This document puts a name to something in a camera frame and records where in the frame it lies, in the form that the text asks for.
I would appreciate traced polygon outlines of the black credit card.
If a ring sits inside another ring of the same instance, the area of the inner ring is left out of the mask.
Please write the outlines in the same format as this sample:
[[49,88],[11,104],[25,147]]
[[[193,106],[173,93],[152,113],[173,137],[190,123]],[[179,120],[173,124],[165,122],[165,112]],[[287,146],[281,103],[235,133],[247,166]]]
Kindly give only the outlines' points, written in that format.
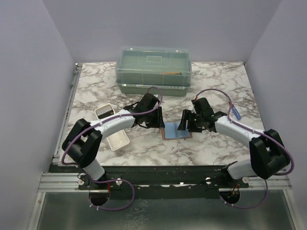
[[107,108],[107,109],[103,108],[103,109],[96,110],[95,114],[96,114],[98,119],[104,119],[106,117],[113,115],[114,111],[110,108]]

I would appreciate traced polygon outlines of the white rectangular tray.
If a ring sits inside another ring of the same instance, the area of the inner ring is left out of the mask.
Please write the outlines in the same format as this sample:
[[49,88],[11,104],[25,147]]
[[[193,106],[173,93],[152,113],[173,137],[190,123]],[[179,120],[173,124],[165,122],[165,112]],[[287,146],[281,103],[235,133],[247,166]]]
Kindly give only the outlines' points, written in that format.
[[[102,107],[96,108],[94,110],[94,114],[95,114],[96,110],[103,109],[103,108],[104,109],[110,108],[114,111],[113,106],[111,104],[107,103],[107,104],[103,105]],[[112,151],[121,150],[124,147],[126,147],[127,145],[129,145],[129,143],[130,143],[130,140],[129,140],[129,138],[128,138],[128,136],[127,136],[127,134],[124,130],[118,131],[118,132],[114,133],[113,135],[107,137],[106,139],[107,139],[109,146],[110,146]]]

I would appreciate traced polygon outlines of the brown leather card holder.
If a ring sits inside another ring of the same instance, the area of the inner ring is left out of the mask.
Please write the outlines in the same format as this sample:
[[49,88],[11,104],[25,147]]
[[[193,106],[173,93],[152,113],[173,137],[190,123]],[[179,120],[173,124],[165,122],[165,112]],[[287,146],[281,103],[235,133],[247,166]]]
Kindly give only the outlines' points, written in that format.
[[166,122],[162,128],[162,140],[189,139],[192,138],[192,133],[188,130],[179,131],[180,121]]

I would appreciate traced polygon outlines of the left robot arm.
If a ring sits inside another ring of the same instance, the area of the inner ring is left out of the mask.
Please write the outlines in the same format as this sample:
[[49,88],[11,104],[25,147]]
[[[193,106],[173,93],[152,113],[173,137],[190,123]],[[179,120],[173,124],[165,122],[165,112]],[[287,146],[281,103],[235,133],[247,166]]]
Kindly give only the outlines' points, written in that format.
[[90,177],[90,184],[95,189],[102,189],[106,185],[105,170],[96,159],[100,143],[107,137],[127,128],[146,123],[150,128],[164,127],[161,102],[151,93],[146,93],[139,102],[125,106],[118,113],[106,118],[88,122],[79,119],[62,143],[65,156],[69,156]]

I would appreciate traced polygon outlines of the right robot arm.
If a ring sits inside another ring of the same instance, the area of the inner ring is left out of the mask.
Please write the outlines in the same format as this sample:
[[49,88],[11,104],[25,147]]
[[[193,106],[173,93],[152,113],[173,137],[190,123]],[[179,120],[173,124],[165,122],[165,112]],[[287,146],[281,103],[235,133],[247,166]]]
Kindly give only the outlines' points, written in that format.
[[183,110],[179,131],[200,133],[208,130],[226,135],[249,149],[250,158],[226,167],[221,175],[223,186],[230,188],[243,177],[268,179],[291,163],[277,131],[261,131],[230,121],[227,114],[214,112],[206,98],[192,100],[193,110]]

